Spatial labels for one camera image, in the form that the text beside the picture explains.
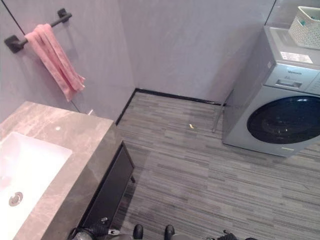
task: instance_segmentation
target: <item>sink drain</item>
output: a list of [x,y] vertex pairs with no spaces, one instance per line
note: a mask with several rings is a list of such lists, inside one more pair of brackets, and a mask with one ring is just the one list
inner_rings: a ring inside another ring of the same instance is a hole
[[11,207],[17,206],[19,203],[21,203],[23,197],[24,195],[22,194],[22,192],[17,191],[13,196],[10,197],[9,205]]

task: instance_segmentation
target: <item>basket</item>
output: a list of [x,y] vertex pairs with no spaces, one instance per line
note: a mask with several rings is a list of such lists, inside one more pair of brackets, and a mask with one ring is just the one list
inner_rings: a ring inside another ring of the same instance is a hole
[[289,34],[300,47],[320,49],[320,8],[298,6]]

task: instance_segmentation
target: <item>vanity cabinet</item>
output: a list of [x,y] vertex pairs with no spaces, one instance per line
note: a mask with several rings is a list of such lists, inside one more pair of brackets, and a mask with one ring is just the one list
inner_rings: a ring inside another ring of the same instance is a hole
[[135,182],[132,176],[134,168],[135,165],[122,142],[85,211],[79,227],[90,228],[105,217],[108,221],[104,227],[110,227],[129,180]]

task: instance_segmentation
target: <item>washing machine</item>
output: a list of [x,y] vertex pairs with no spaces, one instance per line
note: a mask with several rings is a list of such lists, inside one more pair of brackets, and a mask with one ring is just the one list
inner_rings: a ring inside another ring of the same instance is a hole
[[224,107],[222,142],[289,157],[320,141],[320,50],[265,26]]

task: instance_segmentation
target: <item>towel bar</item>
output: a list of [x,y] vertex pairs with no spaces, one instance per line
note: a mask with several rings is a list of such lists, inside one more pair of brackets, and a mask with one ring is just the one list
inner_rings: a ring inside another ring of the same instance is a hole
[[[69,18],[72,17],[72,14],[70,12],[66,12],[64,8],[60,9],[58,12],[59,19],[53,23],[51,23],[51,27],[54,27],[55,25],[59,23],[65,23],[69,20]],[[5,45],[8,46],[8,48],[13,52],[14,54],[19,52],[21,49],[24,48],[24,45],[28,42],[28,40],[25,38],[23,40],[19,40],[16,35],[12,35],[8,37],[6,40],[4,40]]]

